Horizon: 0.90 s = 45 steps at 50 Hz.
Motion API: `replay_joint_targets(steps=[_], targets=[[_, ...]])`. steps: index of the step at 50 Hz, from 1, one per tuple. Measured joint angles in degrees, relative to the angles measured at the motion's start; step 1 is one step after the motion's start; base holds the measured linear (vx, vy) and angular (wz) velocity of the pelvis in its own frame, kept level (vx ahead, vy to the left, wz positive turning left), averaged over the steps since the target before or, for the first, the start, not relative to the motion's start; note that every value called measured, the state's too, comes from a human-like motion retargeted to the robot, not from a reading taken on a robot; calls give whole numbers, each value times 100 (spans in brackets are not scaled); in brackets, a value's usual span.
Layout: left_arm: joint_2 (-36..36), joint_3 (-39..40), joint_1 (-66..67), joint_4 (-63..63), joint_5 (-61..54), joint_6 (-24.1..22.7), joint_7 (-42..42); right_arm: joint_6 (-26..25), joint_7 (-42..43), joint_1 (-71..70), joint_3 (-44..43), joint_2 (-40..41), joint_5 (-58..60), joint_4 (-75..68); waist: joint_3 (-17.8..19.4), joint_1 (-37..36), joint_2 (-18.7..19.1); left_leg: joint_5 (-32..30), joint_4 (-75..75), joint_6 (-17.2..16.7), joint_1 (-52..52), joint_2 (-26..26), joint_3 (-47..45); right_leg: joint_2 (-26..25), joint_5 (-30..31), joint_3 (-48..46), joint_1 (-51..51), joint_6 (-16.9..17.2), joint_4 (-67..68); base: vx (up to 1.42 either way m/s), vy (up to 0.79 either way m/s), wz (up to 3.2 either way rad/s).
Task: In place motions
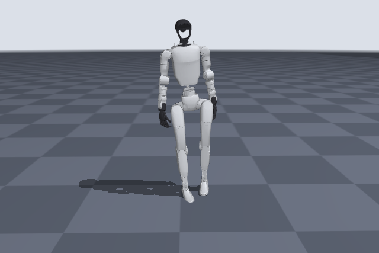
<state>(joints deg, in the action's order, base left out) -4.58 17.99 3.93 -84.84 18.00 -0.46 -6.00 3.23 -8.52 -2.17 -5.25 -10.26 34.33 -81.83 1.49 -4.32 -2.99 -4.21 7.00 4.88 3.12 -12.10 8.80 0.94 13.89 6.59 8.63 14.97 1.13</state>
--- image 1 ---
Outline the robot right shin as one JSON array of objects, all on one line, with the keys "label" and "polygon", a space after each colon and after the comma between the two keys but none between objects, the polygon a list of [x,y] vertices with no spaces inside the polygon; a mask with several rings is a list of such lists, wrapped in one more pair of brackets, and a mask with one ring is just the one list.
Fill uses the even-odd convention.
[{"label": "robot right shin", "polygon": [[181,150],[179,153],[178,153],[176,147],[175,147],[175,150],[176,150],[178,170],[179,170],[181,180],[182,180],[182,187],[183,187],[183,191],[185,191],[185,187],[188,190],[188,180],[187,180],[188,161],[187,161],[187,156],[186,156],[184,150]]}]

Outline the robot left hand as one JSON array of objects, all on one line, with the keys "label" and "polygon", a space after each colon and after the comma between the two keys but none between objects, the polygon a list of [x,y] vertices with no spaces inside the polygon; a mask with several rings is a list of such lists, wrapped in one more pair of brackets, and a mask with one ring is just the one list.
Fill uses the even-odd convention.
[{"label": "robot left hand", "polygon": [[213,104],[213,120],[216,118],[216,112],[217,112],[217,108],[216,108],[216,98],[215,97],[212,97],[211,98],[211,102]]}]

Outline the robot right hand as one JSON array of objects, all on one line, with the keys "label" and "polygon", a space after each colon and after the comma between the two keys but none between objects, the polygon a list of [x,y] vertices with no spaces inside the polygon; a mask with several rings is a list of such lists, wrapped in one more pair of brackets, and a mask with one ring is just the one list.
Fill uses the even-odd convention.
[{"label": "robot right hand", "polygon": [[[166,104],[162,103],[162,109],[158,109],[160,111],[159,113],[159,119],[160,119],[160,124],[166,128],[169,128],[171,126],[168,125],[167,121],[171,123],[170,119],[166,116]],[[166,121],[167,120],[167,121]]]}]

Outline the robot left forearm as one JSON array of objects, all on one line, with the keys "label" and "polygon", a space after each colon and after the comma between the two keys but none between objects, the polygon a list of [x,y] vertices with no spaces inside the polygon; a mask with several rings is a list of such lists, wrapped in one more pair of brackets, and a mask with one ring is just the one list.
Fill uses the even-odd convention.
[{"label": "robot left forearm", "polygon": [[207,85],[207,92],[208,92],[208,95],[209,95],[208,99],[211,101],[211,98],[215,97],[216,100],[217,100],[216,90],[215,90],[215,87],[214,87],[214,78],[207,80],[205,82],[205,84]]}]

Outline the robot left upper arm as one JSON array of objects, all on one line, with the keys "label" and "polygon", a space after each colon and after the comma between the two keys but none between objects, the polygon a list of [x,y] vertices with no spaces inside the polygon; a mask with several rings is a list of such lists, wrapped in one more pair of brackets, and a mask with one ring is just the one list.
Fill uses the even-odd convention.
[{"label": "robot left upper arm", "polygon": [[210,70],[210,50],[206,46],[198,46],[200,48],[201,62],[203,67],[203,78],[205,80],[213,79],[214,73]]}]

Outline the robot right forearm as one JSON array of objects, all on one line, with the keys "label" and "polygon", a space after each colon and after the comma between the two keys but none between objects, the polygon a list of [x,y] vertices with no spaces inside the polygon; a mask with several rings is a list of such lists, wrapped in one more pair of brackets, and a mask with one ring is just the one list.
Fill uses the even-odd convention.
[{"label": "robot right forearm", "polygon": [[160,85],[160,81],[161,81],[161,76],[159,78],[158,108],[162,109],[162,103],[166,104],[166,100],[167,100],[166,92],[168,90],[168,87],[166,87],[165,85]]}]

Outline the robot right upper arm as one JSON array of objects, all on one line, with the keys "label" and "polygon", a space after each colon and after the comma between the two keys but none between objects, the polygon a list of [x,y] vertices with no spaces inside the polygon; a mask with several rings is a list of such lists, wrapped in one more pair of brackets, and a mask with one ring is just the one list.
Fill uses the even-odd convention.
[{"label": "robot right upper arm", "polygon": [[160,55],[160,73],[161,73],[161,85],[169,84],[168,70],[169,70],[169,62],[168,60],[172,57],[172,49],[166,49],[162,51]]}]

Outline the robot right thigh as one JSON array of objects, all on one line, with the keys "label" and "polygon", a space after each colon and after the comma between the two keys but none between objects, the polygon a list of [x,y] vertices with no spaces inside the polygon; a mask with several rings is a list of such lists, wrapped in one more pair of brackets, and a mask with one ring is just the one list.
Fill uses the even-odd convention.
[{"label": "robot right thigh", "polygon": [[181,150],[184,150],[185,154],[187,155],[188,149],[185,141],[185,121],[182,101],[174,104],[171,107],[171,120],[176,139],[177,151],[179,153]]}]

